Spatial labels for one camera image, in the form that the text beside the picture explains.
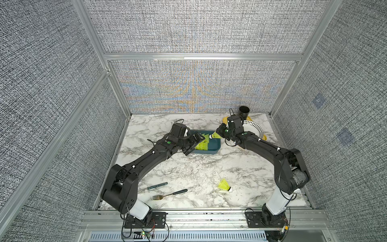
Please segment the yellow shuttlecock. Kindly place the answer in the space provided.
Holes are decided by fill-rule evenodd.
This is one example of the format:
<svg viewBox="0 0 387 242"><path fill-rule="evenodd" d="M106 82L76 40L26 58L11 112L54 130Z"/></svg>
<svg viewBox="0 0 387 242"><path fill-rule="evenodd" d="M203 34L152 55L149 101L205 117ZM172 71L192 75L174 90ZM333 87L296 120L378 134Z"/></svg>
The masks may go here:
<svg viewBox="0 0 387 242"><path fill-rule="evenodd" d="M209 140L204 140L200 142L196 147L195 150L204 150L207 151L209 147Z"/></svg>
<svg viewBox="0 0 387 242"><path fill-rule="evenodd" d="M226 179L222 179L220 181L220 183L218 184L218 188L222 191L227 191L227 192L231 192L232 191L232 187L230 186L230 184L227 182Z"/></svg>

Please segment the teal storage box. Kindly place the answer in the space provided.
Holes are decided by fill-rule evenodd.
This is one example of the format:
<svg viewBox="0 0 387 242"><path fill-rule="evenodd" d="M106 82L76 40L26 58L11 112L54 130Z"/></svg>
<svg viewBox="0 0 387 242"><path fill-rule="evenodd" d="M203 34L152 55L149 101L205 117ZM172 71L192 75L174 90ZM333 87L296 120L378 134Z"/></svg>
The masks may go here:
<svg viewBox="0 0 387 242"><path fill-rule="evenodd" d="M221 148L221 139L210 139L209 138L209 135L213 134L214 131L191 130L188 133L192 134L193 132L198 132L199 134L201 134L201 135L203 135L205 137L205 140L209 140L209 147L208 147L207 151L204 151L204 150L194 150L192 153L214 155Z"/></svg>

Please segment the yellow shuttlecock edge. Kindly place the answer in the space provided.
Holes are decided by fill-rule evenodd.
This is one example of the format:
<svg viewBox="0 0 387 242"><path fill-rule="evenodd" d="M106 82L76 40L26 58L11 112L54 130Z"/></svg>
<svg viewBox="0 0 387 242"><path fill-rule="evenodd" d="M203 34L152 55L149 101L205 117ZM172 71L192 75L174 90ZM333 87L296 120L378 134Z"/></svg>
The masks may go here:
<svg viewBox="0 0 387 242"><path fill-rule="evenodd" d="M213 134L209 135L209 138L210 139L221 139L222 137L218 133L214 132Z"/></svg>

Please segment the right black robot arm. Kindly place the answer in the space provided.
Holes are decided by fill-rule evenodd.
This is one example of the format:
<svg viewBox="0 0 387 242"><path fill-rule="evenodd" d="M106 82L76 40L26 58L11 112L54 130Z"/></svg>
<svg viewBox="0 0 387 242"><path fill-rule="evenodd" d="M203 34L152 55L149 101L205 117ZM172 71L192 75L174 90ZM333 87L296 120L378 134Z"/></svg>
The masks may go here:
<svg viewBox="0 0 387 242"><path fill-rule="evenodd" d="M276 189L262 206L261 220L265 226L274 226L286 218L285 210L296 198L296 191L310 180L303 157L297 149L288 150L262 140L252 132L236 130L221 124L216 133L235 145L256 153L274 167Z"/></svg>

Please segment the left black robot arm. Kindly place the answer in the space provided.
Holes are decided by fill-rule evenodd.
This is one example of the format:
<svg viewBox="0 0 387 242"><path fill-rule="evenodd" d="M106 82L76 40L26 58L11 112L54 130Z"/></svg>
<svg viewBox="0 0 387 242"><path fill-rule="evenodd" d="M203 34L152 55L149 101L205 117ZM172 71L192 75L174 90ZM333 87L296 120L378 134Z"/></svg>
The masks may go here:
<svg viewBox="0 0 387 242"><path fill-rule="evenodd" d="M178 151L185 155L192 153L204 140L205 137L197 132L182 137L166 134L154 144L151 150L135 161L123 166L115 164L108 172L100 195L101 199L121 214L128 213L143 223L150 223L152 209L138 199L139 181L158 164Z"/></svg>

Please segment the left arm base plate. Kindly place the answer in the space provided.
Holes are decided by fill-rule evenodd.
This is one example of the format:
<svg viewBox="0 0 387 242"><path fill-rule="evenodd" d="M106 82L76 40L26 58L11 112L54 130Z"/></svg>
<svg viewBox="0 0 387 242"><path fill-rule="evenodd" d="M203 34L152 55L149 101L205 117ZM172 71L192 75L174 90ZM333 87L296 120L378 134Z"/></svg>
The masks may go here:
<svg viewBox="0 0 387 242"><path fill-rule="evenodd" d="M140 220L134 216L129 215L125 221L124 228L165 228L166 216L166 212L153 212L151 216L146 216L144 219Z"/></svg>

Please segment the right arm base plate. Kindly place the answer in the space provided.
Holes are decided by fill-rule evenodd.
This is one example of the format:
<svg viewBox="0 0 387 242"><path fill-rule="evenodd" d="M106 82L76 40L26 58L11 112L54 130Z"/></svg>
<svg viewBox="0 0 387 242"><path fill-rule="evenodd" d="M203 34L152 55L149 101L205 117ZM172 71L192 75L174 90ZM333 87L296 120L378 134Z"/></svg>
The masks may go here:
<svg viewBox="0 0 387 242"><path fill-rule="evenodd" d="M283 228L288 225L288 220L285 213L272 215L267 211L252 211L244 212L249 228Z"/></svg>

